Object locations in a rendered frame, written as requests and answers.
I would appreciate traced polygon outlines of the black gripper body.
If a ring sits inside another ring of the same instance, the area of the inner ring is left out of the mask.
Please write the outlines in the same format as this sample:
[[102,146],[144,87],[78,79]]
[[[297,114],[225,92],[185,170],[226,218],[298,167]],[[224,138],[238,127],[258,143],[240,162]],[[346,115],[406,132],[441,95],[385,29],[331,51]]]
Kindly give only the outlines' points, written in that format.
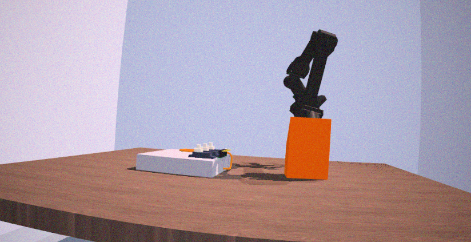
[[[302,97],[305,94],[305,87],[300,90],[299,92],[293,93],[294,95],[292,96],[293,98],[299,99],[299,97]],[[318,102],[319,102],[319,107],[327,100],[325,95],[319,95],[318,97]]]

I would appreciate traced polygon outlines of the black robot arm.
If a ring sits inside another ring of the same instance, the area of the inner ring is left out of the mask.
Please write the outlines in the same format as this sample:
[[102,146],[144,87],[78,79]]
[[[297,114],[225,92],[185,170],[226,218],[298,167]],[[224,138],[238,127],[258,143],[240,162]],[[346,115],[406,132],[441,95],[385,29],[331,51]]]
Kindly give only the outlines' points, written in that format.
[[283,83],[292,93],[302,90],[304,85],[300,78],[304,79],[308,75],[313,59],[305,94],[299,99],[294,98],[295,102],[289,111],[294,117],[321,119],[324,110],[319,109],[318,91],[327,58],[334,52],[338,39],[335,34],[323,30],[313,31],[310,37],[301,56],[296,57],[286,70],[289,76],[284,78]]

